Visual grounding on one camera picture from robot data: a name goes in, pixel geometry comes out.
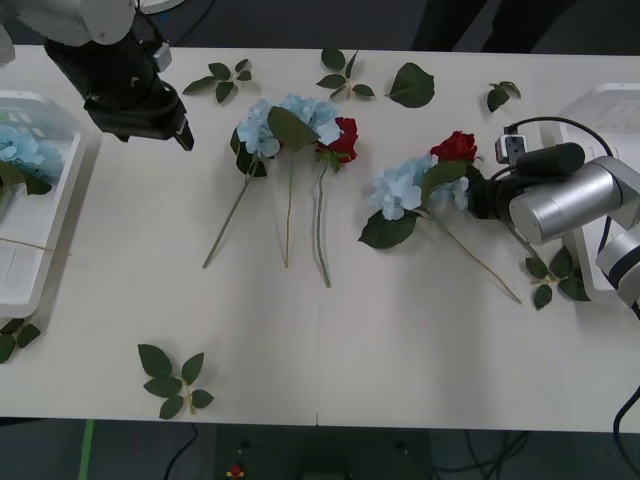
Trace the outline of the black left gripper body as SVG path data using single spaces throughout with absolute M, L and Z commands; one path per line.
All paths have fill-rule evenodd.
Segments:
M 171 85 L 162 82 L 161 86 L 160 105 L 156 107 L 114 109 L 87 98 L 84 109 L 101 132 L 112 134 L 124 143 L 131 137 L 175 139 L 176 128 L 181 118 L 186 117 L 186 108 Z

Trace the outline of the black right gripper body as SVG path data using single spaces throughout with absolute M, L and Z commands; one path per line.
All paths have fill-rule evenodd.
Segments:
M 498 220 L 496 198 L 498 180 L 478 177 L 469 180 L 467 210 L 479 220 Z

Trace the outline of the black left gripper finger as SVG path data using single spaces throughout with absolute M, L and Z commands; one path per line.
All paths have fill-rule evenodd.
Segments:
M 174 138 L 185 151 L 193 150 L 194 137 L 186 117 L 181 118 L 179 125 L 176 128 Z

